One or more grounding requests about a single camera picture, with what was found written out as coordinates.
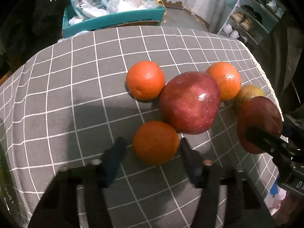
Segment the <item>person's right hand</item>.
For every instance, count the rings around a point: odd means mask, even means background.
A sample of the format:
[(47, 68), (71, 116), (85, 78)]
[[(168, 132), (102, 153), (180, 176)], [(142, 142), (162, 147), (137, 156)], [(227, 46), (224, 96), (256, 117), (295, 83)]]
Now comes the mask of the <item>person's right hand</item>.
[(296, 213), (297, 209), (303, 204), (303, 196), (287, 192), (281, 203), (280, 209), (274, 214), (275, 224), (280, 227), (287, 224), (291, 216)]

